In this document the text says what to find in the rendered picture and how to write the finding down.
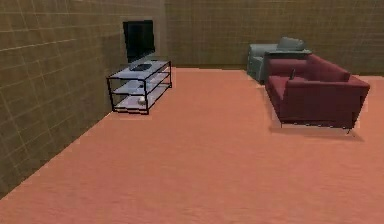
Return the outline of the black television set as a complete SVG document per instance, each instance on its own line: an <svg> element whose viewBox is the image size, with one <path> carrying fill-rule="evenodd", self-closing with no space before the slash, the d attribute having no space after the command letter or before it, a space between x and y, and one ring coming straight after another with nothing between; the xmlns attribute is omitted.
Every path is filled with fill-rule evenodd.
<svg viewBox="0 0 384 224"><path fill-rule="evenodd" d="M142 66L144 58L155 52L153 21L125 21L123 31L129 69L133 71L147 69L147 66Z"/></svg>

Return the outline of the black framed glass stand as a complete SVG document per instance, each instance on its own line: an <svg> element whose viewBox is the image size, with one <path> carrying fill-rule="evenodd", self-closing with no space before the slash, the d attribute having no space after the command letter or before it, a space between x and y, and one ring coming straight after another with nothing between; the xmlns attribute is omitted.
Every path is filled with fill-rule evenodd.
<svg viewBox="0 0 384 224"><path fill-rule="evenodd" d="M142 66L147 69L125 68L106 78L113 112L148 115L159 98L173 87L170 61L150 60ZM140 96L146 98L145 105L138 103Z"/></svg>

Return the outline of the grey cushion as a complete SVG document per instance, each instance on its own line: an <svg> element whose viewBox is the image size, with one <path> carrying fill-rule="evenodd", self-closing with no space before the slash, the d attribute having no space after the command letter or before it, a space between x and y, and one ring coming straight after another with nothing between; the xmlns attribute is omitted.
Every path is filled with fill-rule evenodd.
<svg viewBox="0 0 384 224"><path fill-rule="evenodd" d="M276 47L277 50L302 51L306 47L301 39L282 37Z"/></svg>

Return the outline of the dark red sofa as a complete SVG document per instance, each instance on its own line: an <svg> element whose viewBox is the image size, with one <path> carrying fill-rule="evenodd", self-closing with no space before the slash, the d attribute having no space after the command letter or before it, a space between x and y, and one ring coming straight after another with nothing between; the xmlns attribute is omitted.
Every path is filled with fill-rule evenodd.
<svg viewBox="0 0 384 224"><path fill-rule="evenodd" d="M295 77L289 80L292 69ZM271 59L265 89L281 124L354 128L370 85L315 54Z"/></svg>

